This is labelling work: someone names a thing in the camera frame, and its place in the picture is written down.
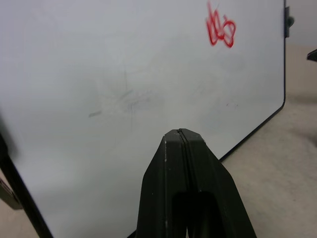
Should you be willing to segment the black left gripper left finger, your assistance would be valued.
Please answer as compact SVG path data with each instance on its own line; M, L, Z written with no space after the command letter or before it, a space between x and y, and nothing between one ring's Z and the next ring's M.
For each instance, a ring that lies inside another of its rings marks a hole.
M186 238L186 164L188 129L166 133L143 176L137 238Z

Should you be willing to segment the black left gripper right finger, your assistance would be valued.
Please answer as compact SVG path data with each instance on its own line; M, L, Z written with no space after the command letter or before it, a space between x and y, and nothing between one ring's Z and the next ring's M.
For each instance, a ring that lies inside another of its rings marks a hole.
M257 238L230 173L198 133L178 132L193 193L189 238Z

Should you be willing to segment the black-framed whiteboard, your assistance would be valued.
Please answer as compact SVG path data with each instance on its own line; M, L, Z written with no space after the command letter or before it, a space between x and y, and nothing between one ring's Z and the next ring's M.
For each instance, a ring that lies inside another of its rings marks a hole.
M236 23L211 46L207 2ZM285 103L286 0L0 0L2 168L40 238L126 238L172 129L223 159Z

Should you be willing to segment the black whiteboard stand foot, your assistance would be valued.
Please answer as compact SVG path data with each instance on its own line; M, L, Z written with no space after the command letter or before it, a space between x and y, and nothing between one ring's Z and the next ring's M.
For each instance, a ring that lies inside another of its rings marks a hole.
M4 167L4 160L8 158L8 148L0 135L0 170ZM14 191L0 178L0 199L13 210L22 210L23 206Z

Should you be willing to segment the red marker scribble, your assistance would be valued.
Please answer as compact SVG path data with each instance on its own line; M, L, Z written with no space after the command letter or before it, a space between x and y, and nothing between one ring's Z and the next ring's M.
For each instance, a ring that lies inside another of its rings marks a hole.
M207 10L208 16L205 19L205 23L211 46L213 47L218 42L223 42L227 48L232 48L234 45L236 23L225 14L220 18L218 9L213 9L210 1L207 2Z

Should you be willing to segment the black whiteboard clamp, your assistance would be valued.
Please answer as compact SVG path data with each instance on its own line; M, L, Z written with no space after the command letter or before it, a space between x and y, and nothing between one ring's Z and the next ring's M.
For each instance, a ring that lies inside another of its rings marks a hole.
M284 10L284 38L289 37L290 27L294 24L295 19L293 16L290 16L290 7L285 7Z

